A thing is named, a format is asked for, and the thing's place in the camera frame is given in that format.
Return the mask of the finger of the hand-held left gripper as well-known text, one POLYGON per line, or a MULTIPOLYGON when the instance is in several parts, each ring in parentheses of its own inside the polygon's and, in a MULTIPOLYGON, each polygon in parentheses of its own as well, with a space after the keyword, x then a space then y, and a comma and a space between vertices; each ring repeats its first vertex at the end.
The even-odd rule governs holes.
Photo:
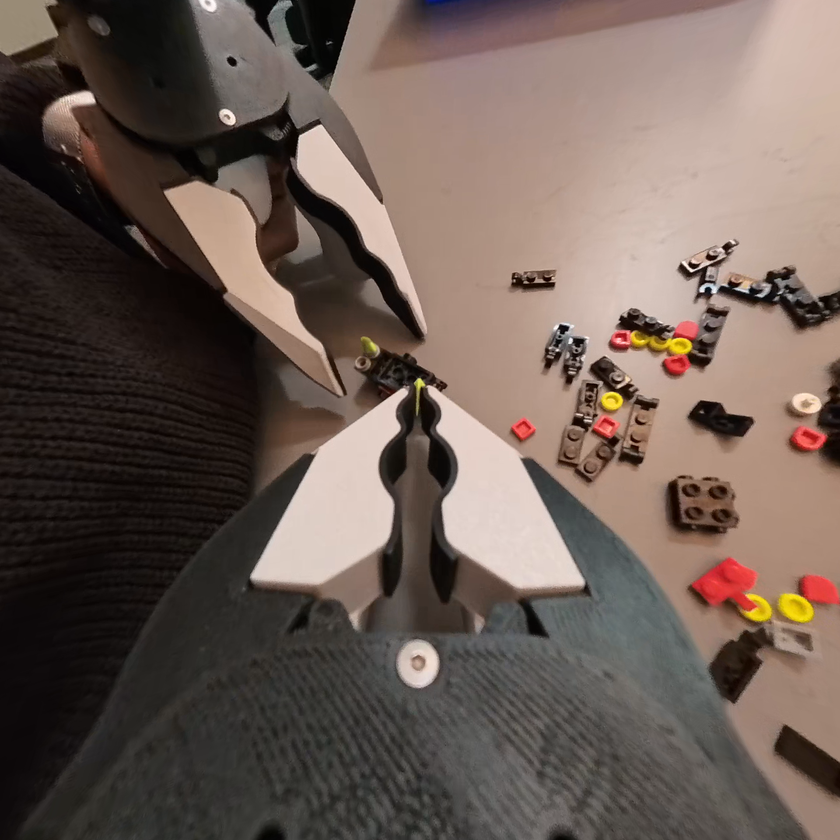
POLYGON ((403 326, 424 340, 422 305, 385 205, 320 123, 299 133, 287 186, 334 272, 372 280, 403 326))
POLYGON ((227 305, 326 391, 344 396, 322 342, 260 251, 272 214, 271 156, 217 144, 161 150, 115 124, 98 126, 98 151, 116 203, 144 233, 219 289, 227 305))

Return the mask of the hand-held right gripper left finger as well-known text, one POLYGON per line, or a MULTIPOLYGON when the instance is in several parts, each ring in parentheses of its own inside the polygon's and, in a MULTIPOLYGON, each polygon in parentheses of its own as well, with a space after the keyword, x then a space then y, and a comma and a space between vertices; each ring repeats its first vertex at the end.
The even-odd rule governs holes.
POLYGON ((402 570, 395 494, 415 391, 403 388, 318 447, 249 581, 258 590, 339 602, 355 629, 402 570))

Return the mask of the black and red lego assembly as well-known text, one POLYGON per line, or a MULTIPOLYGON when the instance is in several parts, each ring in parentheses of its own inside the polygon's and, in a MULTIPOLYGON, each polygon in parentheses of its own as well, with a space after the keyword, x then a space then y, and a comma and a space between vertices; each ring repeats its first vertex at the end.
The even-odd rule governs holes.
POLYGON ((448 388, 445 381, 420 365, 409 353, 399 354, 380 348, 376 355, 358 356, 353 366, 384 396, 390 396, 403 387, 413 386, 416 380, 441 392, 448 388))

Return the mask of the person's left forearm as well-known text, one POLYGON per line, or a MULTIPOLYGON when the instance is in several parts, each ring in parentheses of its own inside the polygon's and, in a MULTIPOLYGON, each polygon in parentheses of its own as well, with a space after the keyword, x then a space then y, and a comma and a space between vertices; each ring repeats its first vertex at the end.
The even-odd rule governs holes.
POLYGON ((153 249, 107 192, 76 161, 48 151, 41 122, 55 100, 82 91, 52 59, 23 65, 1 58, 2 166, 46 194, 125 253, 159 262, 153 249))

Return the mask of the person's left hand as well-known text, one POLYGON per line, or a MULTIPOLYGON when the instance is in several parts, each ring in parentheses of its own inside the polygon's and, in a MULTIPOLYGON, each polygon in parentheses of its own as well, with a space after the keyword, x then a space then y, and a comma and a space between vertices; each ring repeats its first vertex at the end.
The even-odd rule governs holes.
POLYGON ((91 181, 105 193, 110 193, 110 183, 99 149, 93 138, 80 130, 73 140, 62 146, 67 156, 75 160, 87 172, 91 181))

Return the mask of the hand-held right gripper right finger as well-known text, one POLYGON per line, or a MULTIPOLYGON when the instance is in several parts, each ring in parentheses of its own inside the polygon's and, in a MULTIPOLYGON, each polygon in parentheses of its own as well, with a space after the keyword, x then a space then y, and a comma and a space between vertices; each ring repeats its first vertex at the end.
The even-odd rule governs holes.
POLYGON ((418 393, 427 468, 439 486, 430 571, 439 599, 472 631, 498 604, 578 595, 583 573, 524 458, 433 388, 418 393))

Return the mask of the scattered lego pieces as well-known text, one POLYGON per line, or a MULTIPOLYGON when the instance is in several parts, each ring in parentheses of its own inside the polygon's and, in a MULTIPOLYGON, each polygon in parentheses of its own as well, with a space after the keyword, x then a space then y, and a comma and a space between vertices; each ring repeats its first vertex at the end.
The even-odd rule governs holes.
POLYGON ((700 274, 703 310, 677 325, 644 308, 623 308, 644 292, 590 287, 575 310, 591 327, 595 318, 615 328, 612 351, 637 347, 661 355, 670 385, 662 402, 626 373, 626 361, 591 360, 591 380, 581 385, 573 422, 563 431, 557 461, 573 466, 592 485, 611 463, 628 464, 636 476, 649 463, 657 474, 621 486, 616 509, 636 532, 650 533, 658 551, 694 578, 686 593, 705 615, 738 613, 749 626, 726 640, 699 688, 682 652, 677 624, 659 589, 625 545, 604 552, 595 542, 608 530, 588 511, 569 516, 584 529, 588 584, 583 592, 531 599, 521 610, 536 634, 550 635, 550 619, 566 610, 584 644, 605 654, 615 642, 622 661, 645 654, 647 671, 677 667, 677 676, 644 676, 645 684, 682 690, 698 700, 711 693, 734 707, 769 653, 785 663, 788 692, 809 687, 819 658, 819 615, 838 615, 838 363, 831 367, 826 402, 799 392, 816 379, 816 341, 808 330, 838 318, 838 293, 813 298, 794 266, 762 280, 730 273, 718 283, 720 263, 737 245, 731 240, 699 254, 680 271, 700 274), (682 566, 676 550, 698 560, 682 566))

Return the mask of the grey wristwatch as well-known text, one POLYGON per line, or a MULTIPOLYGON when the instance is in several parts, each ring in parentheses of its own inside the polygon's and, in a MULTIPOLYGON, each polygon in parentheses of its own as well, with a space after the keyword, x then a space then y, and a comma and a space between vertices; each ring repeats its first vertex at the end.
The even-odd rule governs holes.
POLYGON ((73 140, 80 130, 75 110, 96 104, 96 99, 89 90, 75 91, 52 102, 44 111, 41 130, 45 148, 67 159, 62 146, 73 140))

